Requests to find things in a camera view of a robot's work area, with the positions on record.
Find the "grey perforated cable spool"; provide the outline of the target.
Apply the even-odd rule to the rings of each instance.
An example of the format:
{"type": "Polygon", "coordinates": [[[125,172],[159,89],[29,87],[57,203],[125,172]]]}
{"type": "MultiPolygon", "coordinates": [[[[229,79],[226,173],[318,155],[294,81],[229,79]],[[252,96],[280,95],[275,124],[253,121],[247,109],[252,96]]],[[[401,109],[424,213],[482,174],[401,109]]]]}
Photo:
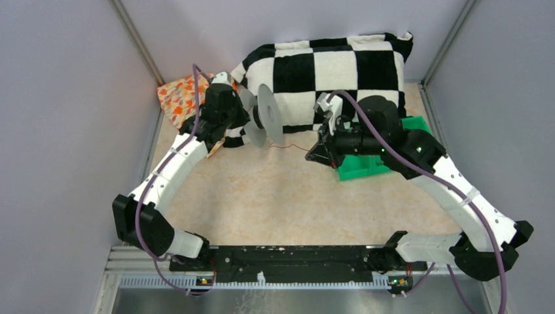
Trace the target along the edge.
{"type": "Polygon", "coordinates": [[[250,121],[243,127],[250,141],[262,148],[269,137],[274,143],[284,143],[283,121],[277,101],[271,89],[261,84],[257,97],[247,88],[240,88],[240,99],[249,113],[250,121]]]}

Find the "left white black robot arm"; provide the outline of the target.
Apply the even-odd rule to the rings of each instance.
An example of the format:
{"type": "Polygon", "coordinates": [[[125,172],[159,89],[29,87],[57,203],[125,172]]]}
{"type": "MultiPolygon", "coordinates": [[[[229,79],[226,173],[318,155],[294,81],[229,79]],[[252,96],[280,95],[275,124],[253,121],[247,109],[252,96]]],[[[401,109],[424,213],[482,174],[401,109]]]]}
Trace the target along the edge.
{"type": "Polygon", "coordinates": [[[230,83],[212,82],[200,107],[200,118],[189,118],[155,170],[127,196],[119,194],[112,208],[118,238],[162,258],[185,257],[194,270],[210,260],[206,238],[175,229],[165,212],[193,167],[224,140],[225,133],[249,120],[230,83]]]}

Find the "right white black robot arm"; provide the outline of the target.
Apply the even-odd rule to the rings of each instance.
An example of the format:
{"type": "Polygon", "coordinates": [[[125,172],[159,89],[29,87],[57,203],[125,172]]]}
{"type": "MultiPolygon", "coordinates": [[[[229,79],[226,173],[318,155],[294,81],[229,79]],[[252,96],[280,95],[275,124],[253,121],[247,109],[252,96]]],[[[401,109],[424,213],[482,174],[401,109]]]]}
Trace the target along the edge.
{"type": "Polygon", "coordinates": [[[378,156],[386,167],[430,195],[460,227],[458,233],[444,235],[395,232],[371,254],[372,270],[435,262],[489,281],[512,269],[519,257],[517,249],[533,233],[529,222],[515,221],[493,206],[429,132],[403,127],[392,101],[382,96],[358,101],[356,122],[342,114],[342,105],[338,95],[324,93],[316,100],[314,110],[323,123],[306,159],[336,169],[347,156],[378,156]]]}

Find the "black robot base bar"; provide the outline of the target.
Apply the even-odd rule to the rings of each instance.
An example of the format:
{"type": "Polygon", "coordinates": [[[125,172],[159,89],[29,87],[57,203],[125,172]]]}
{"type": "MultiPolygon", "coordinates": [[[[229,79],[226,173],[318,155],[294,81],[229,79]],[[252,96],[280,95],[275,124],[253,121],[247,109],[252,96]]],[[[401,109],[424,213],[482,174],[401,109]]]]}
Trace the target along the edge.
{"type": "Polygon", "coordinates": [[[171,262],[172,272],[207,272],[217,283],[369,283],[390,271],[425,271],[426,262],[406,263],[393,249],[368,245],[211,247],[198,259],[171,262]]]}

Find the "green plastic compartment bin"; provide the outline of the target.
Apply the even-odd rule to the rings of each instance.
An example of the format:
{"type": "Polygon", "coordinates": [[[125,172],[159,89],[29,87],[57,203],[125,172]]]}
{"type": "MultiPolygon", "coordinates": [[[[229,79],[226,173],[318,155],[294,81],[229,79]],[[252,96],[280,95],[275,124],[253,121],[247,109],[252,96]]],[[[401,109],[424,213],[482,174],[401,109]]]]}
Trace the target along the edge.
{"type": "MultiPolygon", "coordinates": [[[[401,124],[406,130],[423,130],[431,133],[423,116],[410,116],[401,119],[401,124]]],[[[384,165],[379,156],[352,156],[347,155],[343,164],[337,169],[339,179],[348,181],[363,177],[381,175],[391,170],[384,165]]]]}

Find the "orange floral cloth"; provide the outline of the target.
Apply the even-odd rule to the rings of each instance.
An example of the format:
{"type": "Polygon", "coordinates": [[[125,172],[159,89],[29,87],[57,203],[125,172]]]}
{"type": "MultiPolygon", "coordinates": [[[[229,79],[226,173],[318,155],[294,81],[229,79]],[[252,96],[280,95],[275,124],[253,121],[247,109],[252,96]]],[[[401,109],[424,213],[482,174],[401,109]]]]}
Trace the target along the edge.
{"type": "Polygon", "coordinates": [[[176,129],[180,129],[187,119],[194,117],[196,90],[193,75],[159,86],[156,94],[164,116],[176,129]]]}

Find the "black white checkered pillow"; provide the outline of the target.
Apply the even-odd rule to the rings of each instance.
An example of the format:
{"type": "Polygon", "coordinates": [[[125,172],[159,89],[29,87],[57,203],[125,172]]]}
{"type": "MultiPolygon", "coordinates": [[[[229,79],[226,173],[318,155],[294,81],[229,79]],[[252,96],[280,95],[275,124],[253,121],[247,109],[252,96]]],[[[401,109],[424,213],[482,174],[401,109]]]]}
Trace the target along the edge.
{"type": "Polygon", "coordinates": [[[322,93],[344,90],[356,101],[382,96],[407,116],[404,65],[413,49],[410,32],[264,44],[231,71],[254,95],[273,92],[284,133],[314,131],[323,122],[313,106],[322,93]]]}

